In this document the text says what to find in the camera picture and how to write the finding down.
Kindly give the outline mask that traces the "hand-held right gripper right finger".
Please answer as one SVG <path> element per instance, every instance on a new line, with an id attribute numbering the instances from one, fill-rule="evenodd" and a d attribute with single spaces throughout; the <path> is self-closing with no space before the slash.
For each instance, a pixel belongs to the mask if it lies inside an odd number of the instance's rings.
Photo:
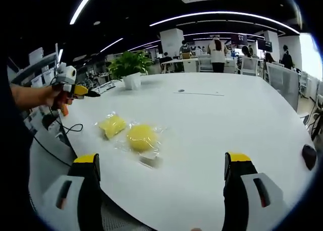
<path id="1" fill-rule="evenodd" d="M 286 216 L 283 191 L 243 153 L 225 153 L 223 230 L 274 230 Z"/>

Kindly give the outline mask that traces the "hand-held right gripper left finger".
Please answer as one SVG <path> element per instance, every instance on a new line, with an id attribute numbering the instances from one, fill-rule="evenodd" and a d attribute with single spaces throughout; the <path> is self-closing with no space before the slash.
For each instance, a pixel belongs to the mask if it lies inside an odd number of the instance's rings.
<path id="1" fill-rule="evenodd" d="M 102 230 L 99 154 L 78 157 L 43 194 L 41 218 L 50 230 Z"/>

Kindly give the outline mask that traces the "person's left hand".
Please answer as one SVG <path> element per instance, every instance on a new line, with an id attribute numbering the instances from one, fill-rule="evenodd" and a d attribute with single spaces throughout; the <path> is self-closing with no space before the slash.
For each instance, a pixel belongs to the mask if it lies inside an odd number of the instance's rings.
<path id="1" fill-rule="evenodd" d="M 53 109 L 60 108 L 63 103 L 63 87 L 62 85 L 46 86 L 39 88 L 38 105 L 46 105 Z"/>

